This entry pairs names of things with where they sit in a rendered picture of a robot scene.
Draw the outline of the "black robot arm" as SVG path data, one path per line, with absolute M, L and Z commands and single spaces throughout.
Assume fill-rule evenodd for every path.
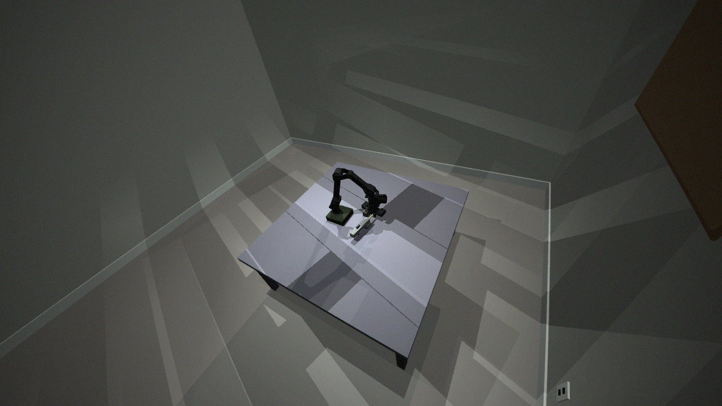
M 346 173 L 343 175 L 343 173 Z M 364 182 L 363 179 L 358 177 L 352 170 L 346 170 L 346 169 L 335 169 L 335 172 L 333 173 L 333 180 L 334 180 L 334 190 L 333 190 L 333 198 L 332 202 L 328 206 L 332 213 L 337 215 L 340 213 L 340 183 L 341 180 L 345 178 L 350 178 L 354 183 L 356 183 L 360 188 L 363 189 L 366 196 L 364 198 L 368 198 L 368 202 L 371 205 L 374 205 L 377 201 L 377 206 L 380 206 L 381 204 L 387 203 L 387 195 L 379 195 L 379 191 L 376 187 L 374 187 L 371 183 Z M 375 194 L 376 193 L 376 194 Z

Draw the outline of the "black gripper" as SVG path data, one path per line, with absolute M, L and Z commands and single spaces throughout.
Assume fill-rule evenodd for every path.
M 386 210 L 384 210 L 383 208 L 381 208 L 380 210 L 380 208 L 377 207 L 377 201 L 374 205 L 371 205 L 368 201 L 365 201 L 362 204 L 362 208 L 365 209 L 366 206 L 368 207 L 368 212 L 371 213 L 373 217 L 376 217 L 376 215 L 378 215 L 382 218 L 382 216 L 386 214 Z

